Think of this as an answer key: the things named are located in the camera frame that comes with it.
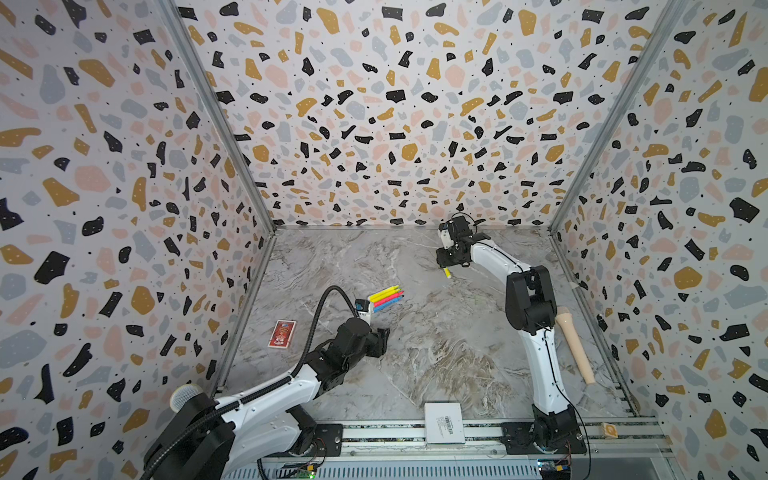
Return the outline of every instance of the playing card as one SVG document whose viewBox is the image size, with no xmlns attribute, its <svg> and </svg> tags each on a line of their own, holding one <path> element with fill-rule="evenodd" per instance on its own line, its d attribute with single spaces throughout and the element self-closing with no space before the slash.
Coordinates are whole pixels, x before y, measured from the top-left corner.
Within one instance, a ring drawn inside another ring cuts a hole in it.
<svg viewBox="0 0 768 480">
<path fill-rule="evenodd" d="M 293 338 L 293 329 L 296 322 L 292 320 L 280 320 L 272 331 L 272 338 L 268 346 L 275 349 L 286 349 Z"/>
</svg>

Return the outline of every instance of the white box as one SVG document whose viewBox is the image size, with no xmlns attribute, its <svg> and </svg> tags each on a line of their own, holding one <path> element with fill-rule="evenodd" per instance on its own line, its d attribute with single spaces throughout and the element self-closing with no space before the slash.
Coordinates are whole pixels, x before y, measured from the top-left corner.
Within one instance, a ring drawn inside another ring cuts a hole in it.
<svg viewBox="0 0 768 480">
<path fill-rule="evenodd" d="M 466 443 L 460 403 L 424 404 L 427 443 Z"/>
</svg>

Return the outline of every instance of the gray marble surface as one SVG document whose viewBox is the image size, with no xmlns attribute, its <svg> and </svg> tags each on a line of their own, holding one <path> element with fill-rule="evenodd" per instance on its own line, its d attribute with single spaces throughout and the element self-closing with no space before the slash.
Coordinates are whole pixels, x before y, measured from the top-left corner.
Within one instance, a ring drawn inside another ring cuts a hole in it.
<svg viewBox="0 0 768 480">
<path fill-rule="evenodd" d="M 574 324 L 597 384 L 587 387 L 568 344 L 555 327 L 565 392 L 584 417 L 627 416 L 545 232 L 489 230 L 511 255 L 550 273 L 560 306 Z M 480 266 L 437 266 L 436 230 L 279 230 L 233 367 L 223 388 L 235 393 L 293 368 L 300 357 L 320 294 L 341 286 L 354 301 L 399 284 L 400 303 L 375 314 L 388 326 L 389 351 L 363 359 L 343 385 L 304 405 L 318 420 L 420 419 L 431 401 L 462 404 L 466 419 L 531 416 L 532 386 L 518 334 L 504 314 L 504 290 Z M 332 338 L 349 317 L 337 293 L 323 308 L 314 345 Z M 275 322 L 296 320 L 288 349 L 267 348 Z"/>
</svg>

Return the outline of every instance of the patterned wall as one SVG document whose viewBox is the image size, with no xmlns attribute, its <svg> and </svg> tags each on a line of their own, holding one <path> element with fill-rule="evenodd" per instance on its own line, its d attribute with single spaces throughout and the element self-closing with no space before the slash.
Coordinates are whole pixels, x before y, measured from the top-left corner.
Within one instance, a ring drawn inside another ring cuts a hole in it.
<svg viewBox="0 0 768 480">
<path fill-rule="evenodd" d="M 768 478 L 768 3 L 687 8 L 557 238 L 687 476 Z"/>
<path fill-rule="evenodd" d="M 135 478 L 262 239 L 154 4 L 0 3 L 0 477 Z"/>
<path fill-rule="evenodd" d="M 278 224 L 549 223 L 663 0 L 179 0 Z"/>
</svg>

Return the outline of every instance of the marker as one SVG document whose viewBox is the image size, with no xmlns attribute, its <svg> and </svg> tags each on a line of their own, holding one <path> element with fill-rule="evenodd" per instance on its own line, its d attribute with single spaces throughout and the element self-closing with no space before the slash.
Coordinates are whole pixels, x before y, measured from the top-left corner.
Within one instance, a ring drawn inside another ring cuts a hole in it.
<svg viewBox="0 0 768 480">
<path fill-rule="evenodd" d="M 379 300 L 381 300 L 382 298 L 386 298 L 386 297 L 392 295 L 393 293 L 397 292 L 399 289 L 400 289 L 400 285 L 391 286 L 390 288 L 388 288 L 386 290 L 382 290 L 381 292 L 374 293 L 373 295 L 369 296 L 368 300 L 370 300 L 371 302 L 376 303 Z"/>
<path fill-rule="evenodd" d="M 379 310 L 383 310 L 383 309 L 384 309 L 384 308 L 386 308 L 387 306 L 390 306 L 390 305 L 392 305 L 393 303 L 398 303 L 398 302 L 399 302 L 400 300 L 402 300 L 402 299 L 403 299 L 403 296 L 399 296 L 399 297 L 395 298 L 394 300 L 391 300 L 391 301 L 389 301 L 389 302 L 387 302 L 387 303 L 384 303 L 384 304 L 383 304 L 383 305 L 381 305 L 381 306 L 377 306 L 376 308 L 374 308 L 374 309 L 373 309 L 373 312 L 374 312 L 374 313 L 376 313 L 376 312 L 378 312 Z"/>
<path fill-rule="evenodd" d="M 374 302 L 374 303 L 373 303 L 373 306 L 374 306 L 374 307 L 377 307 L 377 306 L 379 306 L 379 305 L 383 305 L 384 303 L 387 303 L 387 302 L 389 302 L 390 300 L 394 300 L 395 298 L 397 298 L 397 297 L 399 297 L 399 296 L 403 296 L 403 295 L 405 295 L 405 294 L 406 294 L 405 292 L 403 292 L 403 291 L 399 291 L 398 293 L 394 293 L 394 294 L 392 294 L 392 295 L 390 295 L 390 296 L 386 297 L 385 299 L 381 299 L 381 300 L 379 300 L 378 302 Z"/>
</svg>

